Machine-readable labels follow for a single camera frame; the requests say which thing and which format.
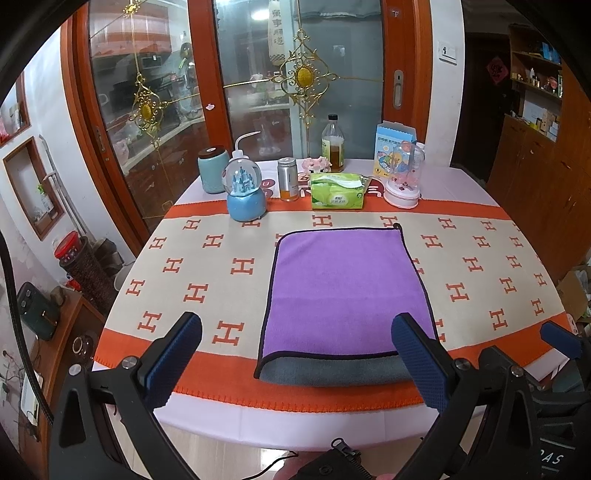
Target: metal can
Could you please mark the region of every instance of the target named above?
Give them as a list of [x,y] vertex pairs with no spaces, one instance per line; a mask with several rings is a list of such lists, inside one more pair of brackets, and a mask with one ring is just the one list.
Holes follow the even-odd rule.
[[293,202],[300,197],[297,184],[297,165],[295,158],[280,158],[277,161],[279,178],[279,197],[285,202]]

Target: ceiling light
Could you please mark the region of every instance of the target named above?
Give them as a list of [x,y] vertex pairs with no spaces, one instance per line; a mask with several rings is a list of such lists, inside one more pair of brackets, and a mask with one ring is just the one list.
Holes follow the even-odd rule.
[[251,13],[251,18],[257,22],[262,20],[269,20],[269,9],[264,8]]

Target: light switch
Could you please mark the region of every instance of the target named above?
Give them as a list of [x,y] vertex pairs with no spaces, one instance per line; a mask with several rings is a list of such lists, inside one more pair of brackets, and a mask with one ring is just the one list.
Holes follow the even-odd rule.
[[456,48],[454,45],[445,41],[437,42],[437,54],[439,60],[457,65]]

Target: wall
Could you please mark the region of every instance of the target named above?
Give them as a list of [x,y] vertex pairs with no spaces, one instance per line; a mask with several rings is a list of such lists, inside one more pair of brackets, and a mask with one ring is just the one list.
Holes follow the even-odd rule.
[[[456,142],[464,87],[464,19],[460,0],[431,0],[433,82],[425,142],[426,162],[448,166]],[[439,60],[438,42],[455,46],[457,65]]]
[[[55,280],[36,259],[31,249],[25,243],[24,238],[18,232],[15,223],[12,221],[4,199],[0,197],[0,231],[4,235],[10,250],[12,259],[12,269],[14,270],[15,283],[18,289],[21,285],[30,281],[44,293],[49,293],[56,286]],[[23,326],[25,341],[29,349],[33,345],[35,334],[26,326]],[[6,350],[18,362],[8,362],[7,358],[2,356],[2,351]],[[18,373],[18,368],[22,366],[21,358],[18,355],[17,342],[12,331],[12,321],[8,310],[8,298],[4,283],[4,274],[0,271],[0,375],[3,378],[11,378]],[[0,423],[6,431],[8,437],[14,445],[18,444],[18,408],[20,401],[21,383],[18,377],[8,381],[10,393],[4,403],[0,403]]]
[[[51,36],[25,68],[25,95],[31,127],[0,148],[0,159],[17,145],[34,137],[45,170],[51,171],[46,151],[38,138],[43,135],[62,182],[92,234],[97,239],[109,238],[117,245],[124,261],[132,260],[134,256],[102,203],[76,141],[61,76],[59,31]],[[53,251],[54,244],[73,229],[69,217],[62,216],[41,241],[22,211],[4,167],[0,168],[0,196],[39,262],[55,280],[65,279],[65,272],[54,258]]]

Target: blue gripper pad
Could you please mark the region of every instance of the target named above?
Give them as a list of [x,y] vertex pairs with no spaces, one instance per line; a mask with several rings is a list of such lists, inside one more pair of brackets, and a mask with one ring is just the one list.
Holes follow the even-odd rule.
[[581,358],[583,355],[581,342],[584,340],[554,322],[546,322],[542,325],[540,328],[540,337],[548,345],[553,346],[571,360]]
[[201,343],[202,333],[198,315],[185,312],[165,337],[153,341],[145,351],[142,364],[147,361],[149,370],[145,372],[143,382],[139,377],[145,387],[146,407],[153,410],[166,405],[178,379]]
[[434,340],[425,335],[409,313],[401,313],[392,321],[392,342],[425,405],[441,413],[449,402],[448,376],[430,351],[430,342]]

